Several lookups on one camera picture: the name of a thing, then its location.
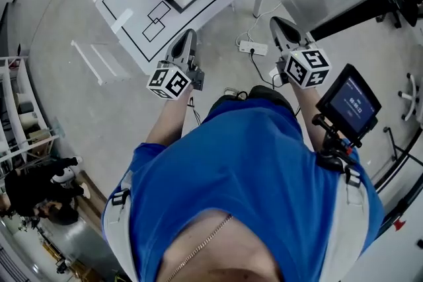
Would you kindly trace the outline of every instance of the blue shirt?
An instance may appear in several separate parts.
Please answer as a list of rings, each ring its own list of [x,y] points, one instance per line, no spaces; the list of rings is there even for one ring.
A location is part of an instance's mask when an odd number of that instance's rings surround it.
[[[141,144],[132,177],[130,236],[141,281],[154,282],[177,234],[206,209],[240,220],[265,243],[286,281],[318,281],[339,173],[315,164],[297,120],[265,99],[224,102],[170,147]],[[367,248],[383,207],[364,169]]]

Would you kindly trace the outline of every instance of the white cable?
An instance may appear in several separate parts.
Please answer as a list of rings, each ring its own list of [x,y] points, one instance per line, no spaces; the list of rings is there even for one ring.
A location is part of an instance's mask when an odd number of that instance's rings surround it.
[[[251,30],[252,30],[254,27],[256,27],[256,25],[257,25],[257,23],[258,23],[258,20],[259,20],[261,17],[263,17],[264,15],[268,15],[268,14],[270,14],[270,13],[272,13],[272,12],[276,11],[276,10],[279,8],[279,6],[280,6],[280,5],[282,5],[282,2],[280,2],[280,3],[278,4],[278,6],[276,6],[276,7],[275,7],[274,9],[272,9],[271,11],[268,11],[268,12],[265,12],[265,13],[262,13],[261,15],[259,15],[259,16],[258,16],[258,18],[256,19],[256,22],[254,23],[254,25],[252,25],[248,31],[243,32],[243,33],[241,33],[240,35],[238,35],[238,36],[237,36],[237,38],[235,39],[235,45],[237,45],[237,46],[239,47],[239,44],[240,44],[240,43],[239,43],[238,39],[239,39],[241,36],[243,36],[244,34],[246,34],[246,35],[249,37],[249,42],[255,42],[255,41],[251,38],[251,34],[250,34]]]

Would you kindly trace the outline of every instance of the black monitor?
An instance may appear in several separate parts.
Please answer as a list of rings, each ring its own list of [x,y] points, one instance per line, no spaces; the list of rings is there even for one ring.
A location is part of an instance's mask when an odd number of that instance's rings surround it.
[[[357,143],[376,125],[382,106],[357,69],[347,64],[316,107],[337,130]]]

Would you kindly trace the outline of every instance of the silver chain necklace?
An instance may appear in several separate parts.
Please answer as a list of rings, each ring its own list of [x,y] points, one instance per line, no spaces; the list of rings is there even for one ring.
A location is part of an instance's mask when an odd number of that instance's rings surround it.
[[[207,246],[210,241],[212,240],[213,237],[216,236],[216,234],[219,232],[219,230],[221,230],[223,228],[223,226],[225,226],[229,220],[232,219],[232,215],[229,214],[226,219],[224,219],[222,221],[222,223],[220,225],[217,226],[217,228],[197,247],[195,248],[191,254],[189,254],[187,256],[187,258],[185,260],[182,261],[182,263],[180,265],[178,265],[178,267],[173,271],[172,275],[169,276],[169,278],[166,280],[166,282],[170,282],[173,277],[175,277],[177,275],[177,273],[196,255],[198,254],[198,252],[203,249],[205,246]]]

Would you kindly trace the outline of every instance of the white strap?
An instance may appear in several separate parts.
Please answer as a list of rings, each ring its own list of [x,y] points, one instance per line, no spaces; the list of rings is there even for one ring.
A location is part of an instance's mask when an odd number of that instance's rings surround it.
[[[121,183],[122,192],[114,194],[107,203],[103,217],[104,234],[113,254],[132,282],[138,282],[130,240],[132,172],[129,171]]]
[[[332,227],[323,262],[320,282],[339,282],[359,258],[369,229],[367,190],[360,174],[341,174],[336,192]]]

